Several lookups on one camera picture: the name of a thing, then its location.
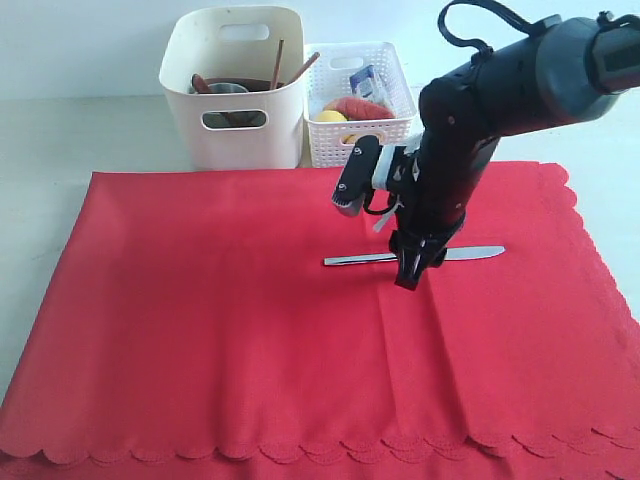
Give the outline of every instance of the white basket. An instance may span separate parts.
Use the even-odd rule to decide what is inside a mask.
[[[309,128],[311,163],[314,167],[342,166],[353,143],[363,135],[377,135],[382,144],[399,143],[409,136],[417,107],[407,85],[393,44],[388,42],[321,43],[305,46],[305,55],[320,52],[307,73],[304,105]],[[323,107],[343,96],[351,96],[349,76],[373,65],[386,82],[394,119],[350,122],[314,122]]]
[[[222,34],[229,25],[266,26],[269,33],[267,38],[238,40],[236,36],[230,41]],[[304,77],[264,92],[191,93],[194,73],[207,79],[271,80],[280,38],[284,39],[284,48],[279,80],[286,83],[305,60],[302,21],[293,10],[272,6],[210,7],[191,12],[176,23],[159,81],[196,168],[298,166],[303,143]],[[211,112],[249,110],[263,112],[266,123],[222,129],[208,128],[203,120]]]

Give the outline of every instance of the red fabric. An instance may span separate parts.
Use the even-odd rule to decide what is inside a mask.
[[[416,292],[339,170],[95,174],[0,478],[640,478],[640,327],[558,165],[492,163]]]

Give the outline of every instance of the knife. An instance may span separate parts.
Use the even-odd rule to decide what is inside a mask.
[[[487,245],[475,247],[453,247],[447,250],[445,260],[479,260],[491,258],[505,252],[503,246]],[[356,265],[359,263],[393,262],[397,257],[393,253],[373,253],[371,255],[353,255],[350,257],[325,258],[324,264],[328,267],[340,265]]]

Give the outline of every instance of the small box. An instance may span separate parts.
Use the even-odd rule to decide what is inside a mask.
[[[211,7],[191,12],[176,23],[159,81],[197,169],[298,166],[303,143],[304,77],[281,88],[268,88],[280,39],[284,46],[278,79],[286,83],[305,61],[302,21],[293,10]],[[243,79],[243,85],[259,87],[248,93],[236,90],[198,95],[191,86],[196,73],[207,83]],[[227,118],[242,121],[221,121]]]
[[[395,47],[389,42],[322,43],[306,45],[306,55],[320,52],[307,72],[304,116],[309,128],[314,167],[343,166],[353,144],[363,135],[376,135],[382,144],[399,143],[409,136],[418,113]],[[315,122],[313,118],[332,100],[352,96],[349,77],[373,65],[386,84],[394,119]]]

